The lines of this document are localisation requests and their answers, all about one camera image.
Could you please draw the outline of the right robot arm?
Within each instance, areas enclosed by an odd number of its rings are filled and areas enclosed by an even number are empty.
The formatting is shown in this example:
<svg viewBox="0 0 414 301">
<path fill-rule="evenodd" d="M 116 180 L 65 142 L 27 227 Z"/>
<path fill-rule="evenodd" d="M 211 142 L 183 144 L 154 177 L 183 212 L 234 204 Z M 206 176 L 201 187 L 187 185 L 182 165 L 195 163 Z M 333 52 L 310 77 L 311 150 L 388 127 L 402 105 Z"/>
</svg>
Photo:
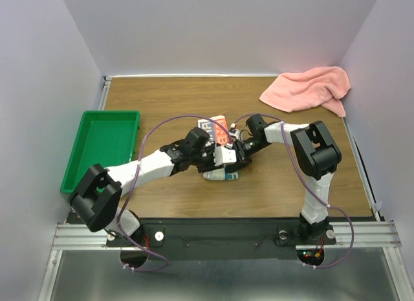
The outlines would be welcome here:
<svg viewBox="0 0 414 301">
<path fill-rule="evenodd" d="M 297 235 L 305 243 L 323 236 L 329 225 L 328 202 L 331 181 L 342 154 L 327 126 L 322 121 L 310 124 L 288 124 L 277 120 L 267 123 L 260 114 L 247 117 L 250 137 L 241 138 L 234 122 L 229 132 L 233 138 L 236 163 L 225 167 L 236 172 L 248 166 L 251 156 L 271 144 L 284 144 L 292 165 L 305 187 L 305 200 L 299 216 Z"/>
</svg>

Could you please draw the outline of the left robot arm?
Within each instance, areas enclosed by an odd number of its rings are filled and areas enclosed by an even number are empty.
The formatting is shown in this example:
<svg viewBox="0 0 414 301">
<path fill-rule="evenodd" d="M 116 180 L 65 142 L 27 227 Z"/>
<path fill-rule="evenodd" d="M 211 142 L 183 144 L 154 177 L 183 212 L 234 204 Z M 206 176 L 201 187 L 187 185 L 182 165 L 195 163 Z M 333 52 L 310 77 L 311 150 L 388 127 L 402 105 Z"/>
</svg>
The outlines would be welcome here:
<svg viewBox="0 0 414 301">
<path fill-rule="evenodd" d="M 137 215 L 120 207 L 121 197 L 155 179 L 170 177 L 195 166 L 199 172 L 218 169 L 215 151 L 220 144 L 207 132 L 193 128 L 184 139 L 162 146 L 152 154 L 126 164 L 88 168 L 68 202 L 91 232 L 108 230 L 121 234 L 129 245 L 138 245 L 144 229 Z"/>
</svg>

